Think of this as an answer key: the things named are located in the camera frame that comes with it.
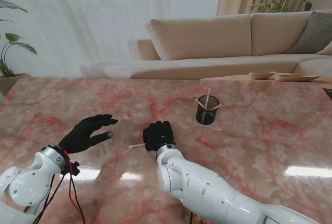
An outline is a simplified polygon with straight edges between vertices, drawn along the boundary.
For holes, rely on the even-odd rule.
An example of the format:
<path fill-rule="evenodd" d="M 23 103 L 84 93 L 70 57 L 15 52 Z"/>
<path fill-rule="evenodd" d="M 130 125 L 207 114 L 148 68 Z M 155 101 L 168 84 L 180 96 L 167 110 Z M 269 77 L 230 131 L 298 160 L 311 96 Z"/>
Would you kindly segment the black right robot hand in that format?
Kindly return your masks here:
<path fill-rule="evenodd" d="M 143 130 L 143 142 L 146 151 L 158 151 L 164 145 L 173 145 L 174 135 L 168 121 L 151 123 Z"/>

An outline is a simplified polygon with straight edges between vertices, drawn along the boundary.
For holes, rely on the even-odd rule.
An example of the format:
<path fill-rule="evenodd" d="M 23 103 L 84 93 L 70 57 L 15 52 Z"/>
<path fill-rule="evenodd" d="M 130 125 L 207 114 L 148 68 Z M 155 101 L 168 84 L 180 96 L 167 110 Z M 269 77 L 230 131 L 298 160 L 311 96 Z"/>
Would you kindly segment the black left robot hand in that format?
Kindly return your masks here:
<path fill-rule="evenodd" d="M 109 114 L 96 115 L 83 119 L 59 142 L 59 146 L 68 154 L 83 152 L 92 146 L 112 138 L 113 132 L 111 131 L 95 136 L 92 136 L 92 134 L 102 127 L 114 125 L 117 122 L 118 120 L 113 119 L 113 116 Z"/>

